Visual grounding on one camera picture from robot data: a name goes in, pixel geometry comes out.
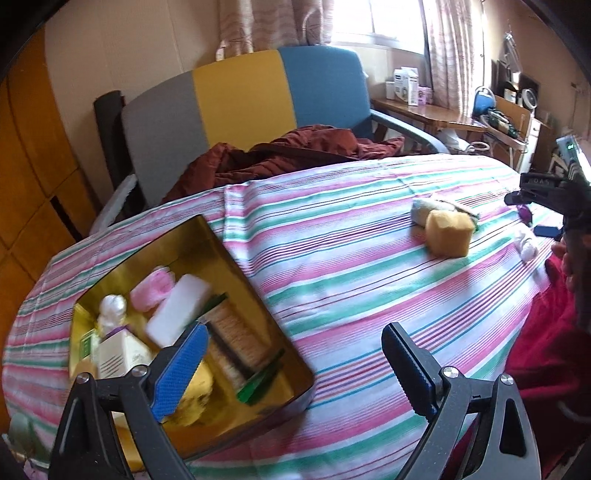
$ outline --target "wall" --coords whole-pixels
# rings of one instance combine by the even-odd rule
[[[485,0],[484,7],[488,23],[486,47],[490,57],[499,58],[503,35],[511,30],[524,73],[541,84],[539,108],[555,117],[557,134],[571,122],[575,97],[571,83],[580,85],[582,94],[573,128],[586,136],[591,88],[562,41],[519,0]]]
[[[368,74],[369,95],[371,97],[386,96],[386,79],[391,80],[394,70],[400,67],[418,68],[418,81],[427,84],[427,65],[425,57],[418,53],[395,50],[387,47],[347,46],[359,56],[365,73]]]
[[[70,0],[46,25],[51,85],[64,128],[99,200],[112,191],[92,103],[127,101],[215,60],[216,0]]]

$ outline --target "yellow sponge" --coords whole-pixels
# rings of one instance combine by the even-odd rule
[[[463,212],[432,210],[427,217],[427,247],[438,257],[465,257],[468,254],[474,223]]]

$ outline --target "red cloth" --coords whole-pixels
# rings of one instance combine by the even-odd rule
[[[530,418],[542,478],[591,434],[590,425],[568,419],[557,407],[563,401],[577,414],[591,417],[591,335],[575,325],[574,297],[566,289],[560,265],[554,255],[546,261],[550,286],[534,297],[505,365]],[[455,477],[470,434],[456,446],[442,478]]]
[[[372,142],[356,138],[348,129],[312,125],[292,130],[271,143],[344,155],[354,160],[370,160],[400,155],[404,138]],[[245,152],[227,143],[218,143],[189,164],[164,198],[163,203],[223,185],[267,179],[282,173],[331,165],[341,161],[346,159],[290,158],[277,154],[269,155],[256,150]]]

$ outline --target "beige curtain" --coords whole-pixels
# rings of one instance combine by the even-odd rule
[[[330,42],[335,0],[220,0],[218,59]]]
[[[484,82],[482,8],[479,0],[423,0],[433,102],[472,115]]]

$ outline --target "wooden desk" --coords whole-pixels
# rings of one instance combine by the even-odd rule
[[[439,128],[453,128],[469,132],[485,132],[486,127],[468,116],[435,105],[409,106],[402,102],[377,98],[371,100],[374,108],[384,113],[394,112],[421,122],[425,132],[435,135]]]

